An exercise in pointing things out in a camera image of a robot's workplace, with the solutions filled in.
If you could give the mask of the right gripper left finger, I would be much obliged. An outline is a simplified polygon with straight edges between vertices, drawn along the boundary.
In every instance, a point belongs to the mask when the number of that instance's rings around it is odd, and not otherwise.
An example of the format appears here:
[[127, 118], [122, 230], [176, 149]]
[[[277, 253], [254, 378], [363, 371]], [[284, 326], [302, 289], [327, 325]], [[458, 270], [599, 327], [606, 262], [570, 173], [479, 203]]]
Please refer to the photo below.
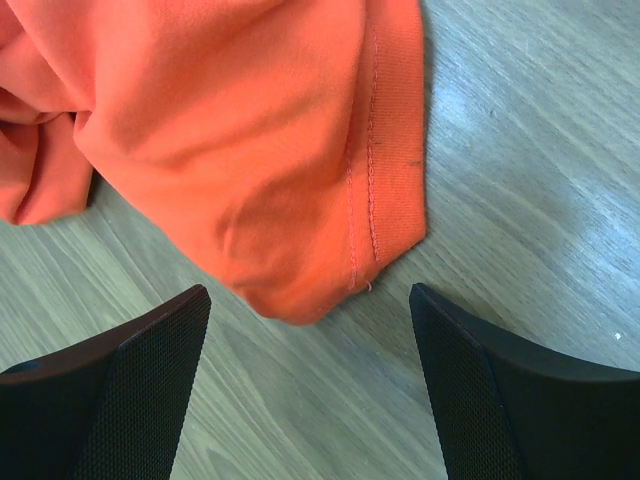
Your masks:
[[211, 309], [195, 285], [1, 374], [4, 479], [167, 479]]

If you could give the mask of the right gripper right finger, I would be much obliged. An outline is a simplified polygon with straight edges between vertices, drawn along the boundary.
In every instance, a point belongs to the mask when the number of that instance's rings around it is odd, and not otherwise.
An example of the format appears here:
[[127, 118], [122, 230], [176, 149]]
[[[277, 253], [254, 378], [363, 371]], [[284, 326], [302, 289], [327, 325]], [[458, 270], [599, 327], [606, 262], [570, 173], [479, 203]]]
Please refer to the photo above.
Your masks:
[[638, 372], [543, 347], [424, 284], [409, 304], [448, 478], [638, 478]]

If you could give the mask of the orange t shirt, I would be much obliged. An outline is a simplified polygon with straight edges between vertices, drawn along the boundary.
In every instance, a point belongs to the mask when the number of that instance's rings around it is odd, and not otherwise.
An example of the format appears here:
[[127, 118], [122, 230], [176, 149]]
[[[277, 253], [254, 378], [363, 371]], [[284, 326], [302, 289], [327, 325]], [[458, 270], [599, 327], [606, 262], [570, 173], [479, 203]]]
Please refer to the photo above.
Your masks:
[[5, 1], [1, 217], [101, 175], [256, 312], [310, 324], [427, 229], [416, 1]]

